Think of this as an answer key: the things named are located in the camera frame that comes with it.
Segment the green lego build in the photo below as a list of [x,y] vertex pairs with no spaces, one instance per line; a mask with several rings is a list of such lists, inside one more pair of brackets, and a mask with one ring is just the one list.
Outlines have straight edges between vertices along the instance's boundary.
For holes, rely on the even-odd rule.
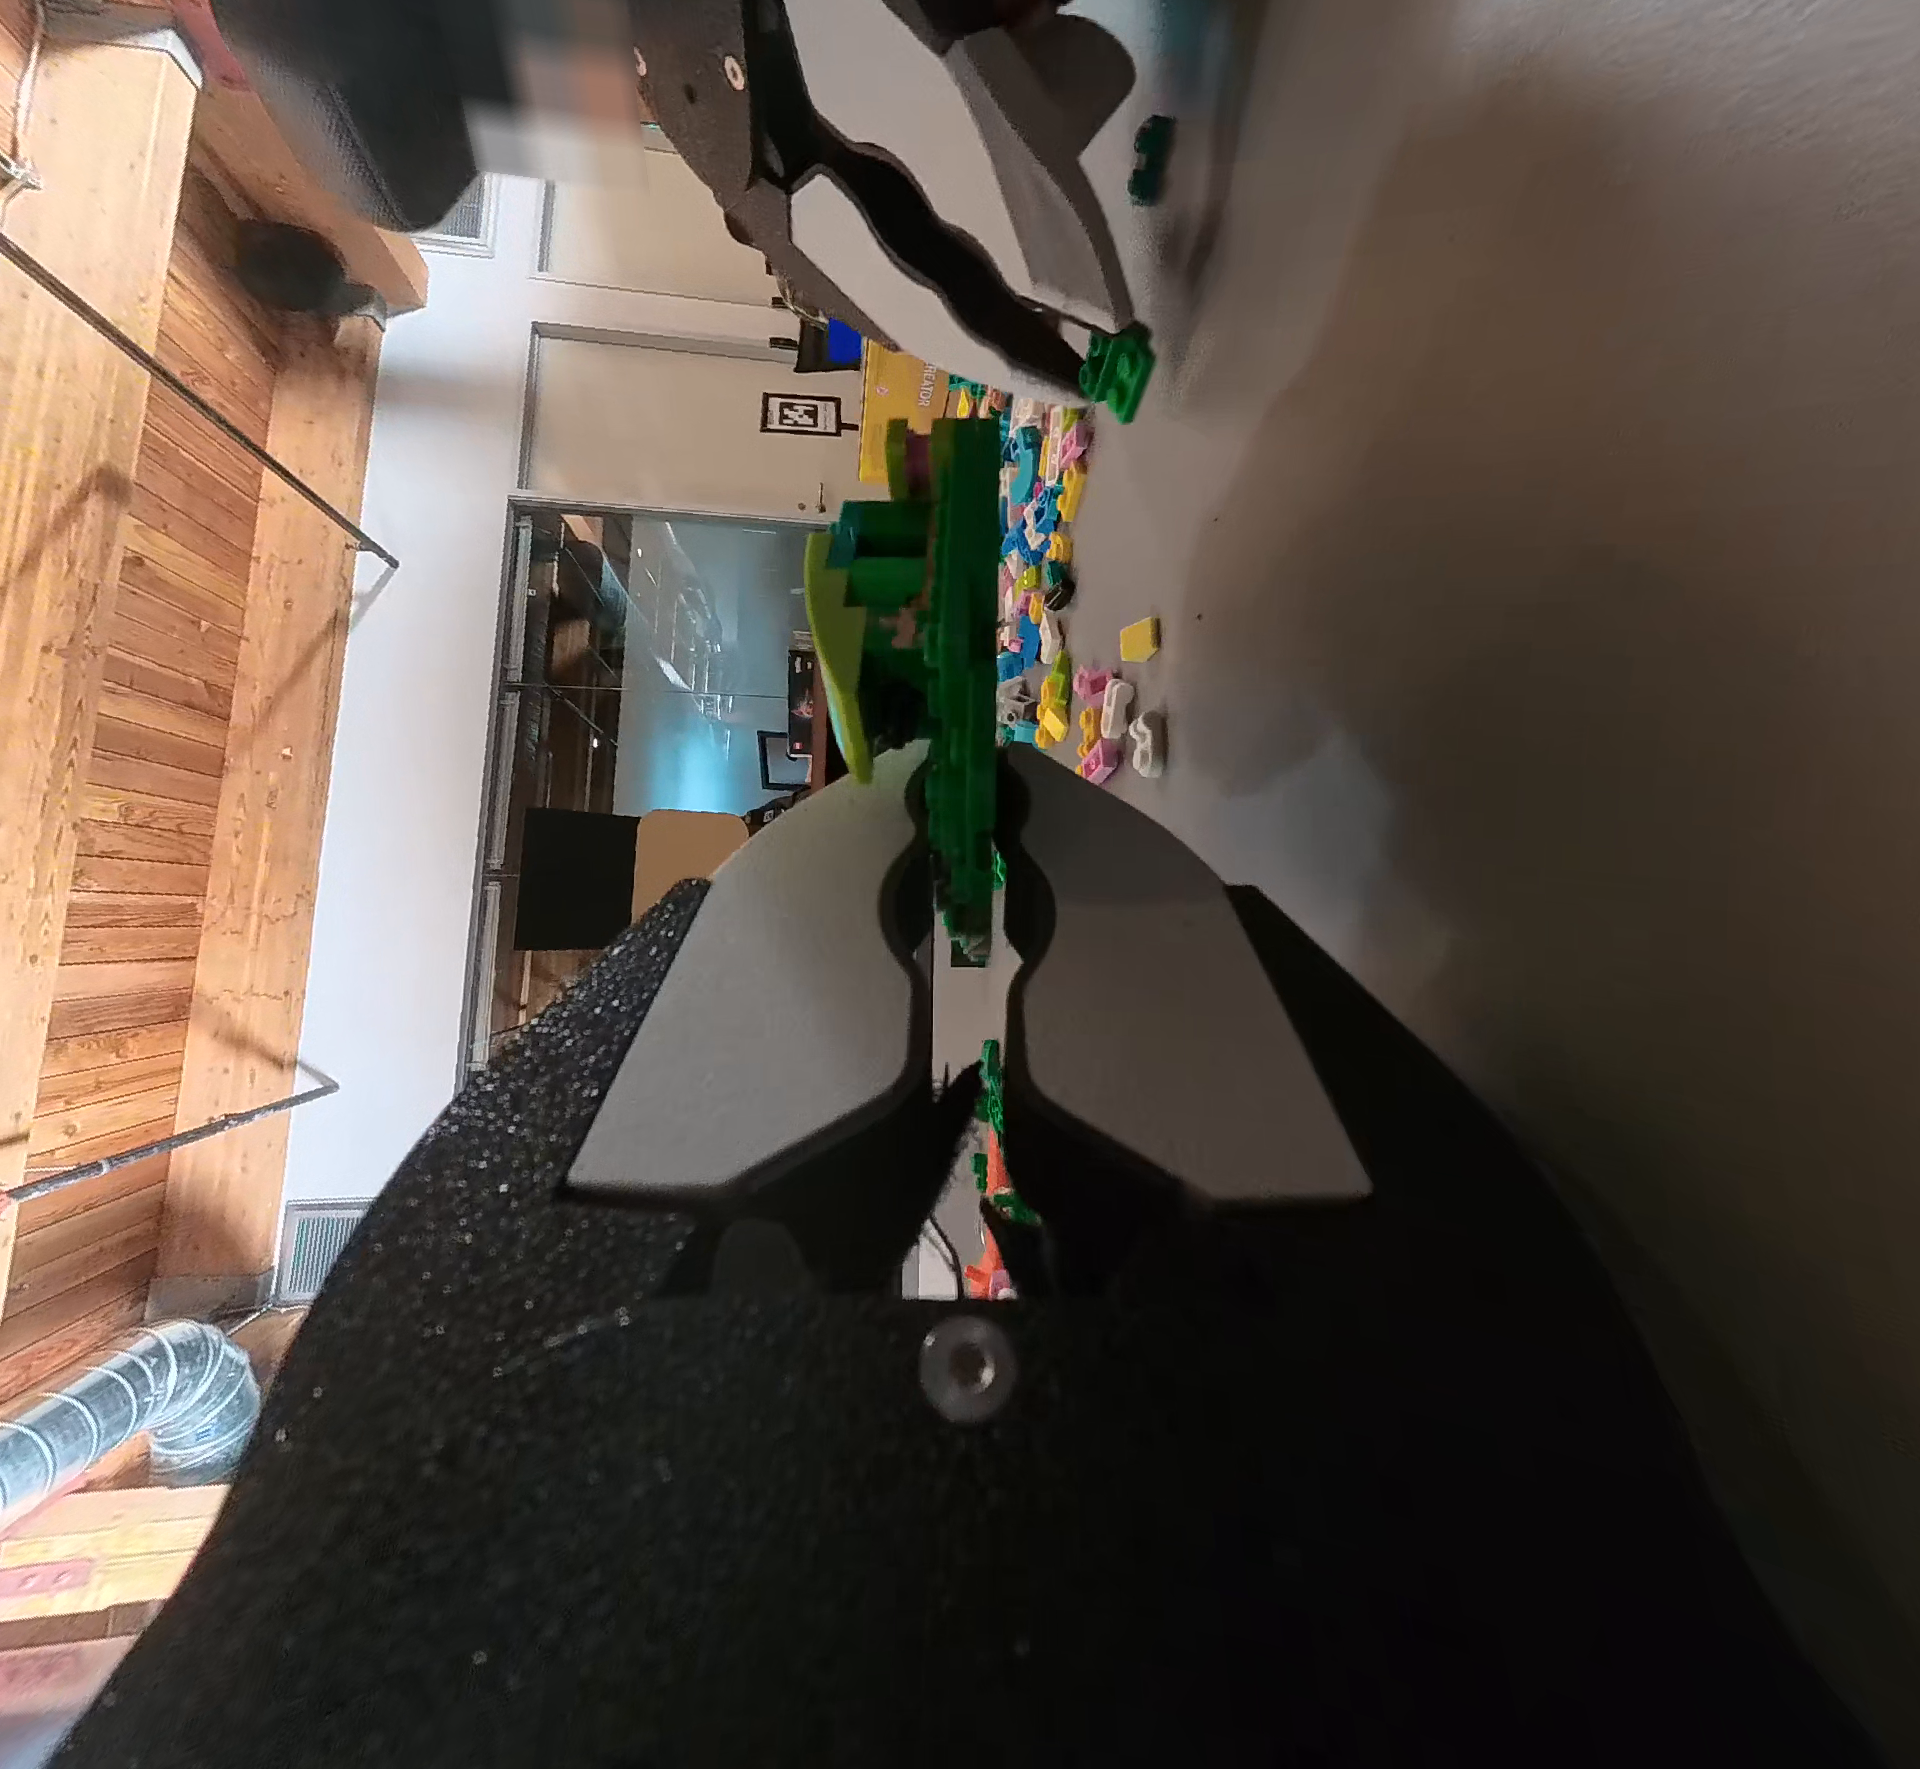
[[952,959],[991,954],[997,808],[999,436],[986,419],[887,426],[887,495],[851,499],[803,555],[804,625],[841,763],[871,783],[925,743],[922,825]]

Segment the wall vent grille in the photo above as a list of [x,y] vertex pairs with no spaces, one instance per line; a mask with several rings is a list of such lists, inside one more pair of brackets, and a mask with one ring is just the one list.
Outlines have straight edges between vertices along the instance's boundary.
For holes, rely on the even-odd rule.
[[271,1307],[308,1307],[371,1208],[371,1199],[289,1200],[281,1213]]
[[444,219],[412,235],[421,253],[491,258],[497,244],[499,177],[478,173]]

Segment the brown wooden chair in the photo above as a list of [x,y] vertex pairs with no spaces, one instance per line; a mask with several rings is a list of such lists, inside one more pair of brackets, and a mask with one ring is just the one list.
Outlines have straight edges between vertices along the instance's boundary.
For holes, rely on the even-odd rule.
[[632,917],[674,884],[708,883],[749,840],[747,820],[724,812],[652,809],[635,817]]

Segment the orange brick separator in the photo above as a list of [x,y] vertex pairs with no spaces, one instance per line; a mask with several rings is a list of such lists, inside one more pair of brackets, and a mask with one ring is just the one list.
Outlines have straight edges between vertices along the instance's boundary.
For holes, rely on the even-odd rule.
[[966,1295],[975,1300],[1002,1300],[1015,1295],[1000,1238],[1024,1217],[1024,1202],[1012,1188],[1000,1135],[986,1124],[969,1156],[975,1184],[975,1223],[978,1256],[963,1267]]

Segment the glass window wall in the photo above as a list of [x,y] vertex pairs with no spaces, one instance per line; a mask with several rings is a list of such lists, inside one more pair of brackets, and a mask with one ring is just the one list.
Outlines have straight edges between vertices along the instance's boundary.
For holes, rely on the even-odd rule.
[[749,831],[810,783],[804,523],[520,498],[486,704],[459,1070],[478,1070],[599,951],[513,945],[532,808],[724,812]]

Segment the dark round ceiling fixture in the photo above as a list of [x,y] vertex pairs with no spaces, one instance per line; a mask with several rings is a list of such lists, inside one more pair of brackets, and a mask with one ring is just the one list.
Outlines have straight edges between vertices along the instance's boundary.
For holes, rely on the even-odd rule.
[[261,305],[328,321],[371,320],[387,327],[382,295],[348,276],[336,249],[315,230],[284,221],[236,221],[235,278]]

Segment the metal ceiling rod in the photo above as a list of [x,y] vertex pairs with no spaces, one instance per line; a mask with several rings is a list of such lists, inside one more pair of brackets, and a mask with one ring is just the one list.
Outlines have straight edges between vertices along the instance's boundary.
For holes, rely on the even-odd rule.
[[23,276],[43,295],[65,310],[67,315],[99,337],[118,356],[135,365],[143,375],[148,377],[148,381],[156,384],[161,390],[180,400],[208,427],[229,440],[248,460],[256,463],[264,475],[275,478],[277,485],[289,490],[305,508],[320,512],[328,523],[348,537],[356,555],[372,556],[387,573],[399,570],[399,556],[378,544],[369,531],[361,530],[345,509],[320,495],[289,465],[273,456],[258,440],[240,430],[229,417],[229,413],[220,411],[211,401],[208,401],[201,392],[188,386],[171,366],[161,365],[156,355],[148,353],[137,340],[133,340],[127,331],[103,315],[92,302],[84,298],[84,293],[77,293],[71,285],[58,280],[53,269],[46,269],[33,253],[28,253],[24,247],[18,247],[7,235],[1,236],[1,258],[11,270]]
[[102,1179],[131,1166],[139,1166],[156,1157],[169,1157],[180,1149],[224,1138],[244,1126],[266,1122],[275,1116],[297,1112],[300,1109],[321,1103],[340,1092],[340,1084],[334,1078],[328,1078],[310,1067],[303,1067],[301,1072],[314,1077],[314,1082],[289,1094],[258,1103],[253,1109],[227,1112],[188,1128],[175,1128],[162,1138],[153,1138],[108,1157],[86,1159],[7,1184],[1,1188],[1,1204],[6,1210],[21,1208],[28,1202],[58,1195],[67,1188]]

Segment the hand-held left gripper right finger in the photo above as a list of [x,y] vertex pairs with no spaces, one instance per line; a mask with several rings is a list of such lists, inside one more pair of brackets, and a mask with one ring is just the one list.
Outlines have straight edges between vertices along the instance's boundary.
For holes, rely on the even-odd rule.
[[1375,1184],[1219,875],[1034,750],[1000,763],[1012,1188],[1023,1285],[1100,1292],[1192,1229]]

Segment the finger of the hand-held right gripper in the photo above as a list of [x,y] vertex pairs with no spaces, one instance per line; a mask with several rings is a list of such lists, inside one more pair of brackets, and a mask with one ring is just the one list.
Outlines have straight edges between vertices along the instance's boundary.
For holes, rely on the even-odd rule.
[[887,213],[893,177],[859,192],[814,167],[788,196],[794,253],[889,345],[1011,394],[1079,395],[1083,353],[969,241],[917,197]]
[[1051,13],[938,49],[887,0],[782,0],[804,95],[857,158],[905,176],[936,236],[1021,305],[1112,333],[1135,317],[1084,170],[1135,85],[1125,44]]

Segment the black rectangular board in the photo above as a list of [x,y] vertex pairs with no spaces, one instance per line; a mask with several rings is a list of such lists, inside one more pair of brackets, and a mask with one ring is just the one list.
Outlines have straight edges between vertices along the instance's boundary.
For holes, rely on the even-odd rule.
[[515,869],[515,950],[611,945],[634,920],[637,829],[637,817],[527,809]]

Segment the pile of colourful lego pieces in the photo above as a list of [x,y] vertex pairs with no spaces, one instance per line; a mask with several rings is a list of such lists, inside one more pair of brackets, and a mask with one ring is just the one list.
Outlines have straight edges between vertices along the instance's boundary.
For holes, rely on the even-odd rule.
[[1092,417],[1027,395],[992,395],[999,426],[994,584],[997,724],[1006,746],[1094,766],[1111,673],[1068,637],[1078,595],[1071,525],[1089,478]]

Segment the green lego brick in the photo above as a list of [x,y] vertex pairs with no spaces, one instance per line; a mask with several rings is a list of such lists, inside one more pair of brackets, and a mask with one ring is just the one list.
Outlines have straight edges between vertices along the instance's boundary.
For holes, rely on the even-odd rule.
[[1156,349],[1144,321],[1117,331],[1092,328],[1078,365],[1076,390],[1091,408],[1108,411],[1127,427],[1139,416],[1156,365]]

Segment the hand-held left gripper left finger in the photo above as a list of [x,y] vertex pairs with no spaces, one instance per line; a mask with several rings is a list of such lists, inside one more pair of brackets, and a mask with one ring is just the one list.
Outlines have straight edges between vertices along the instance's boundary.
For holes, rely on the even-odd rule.
[[927,751],[876,756],[716,873],[572,1159],[569,1195],[693,1221],[694,1285],[780,1240],[809,1285],[898,1295],[958,1139]]

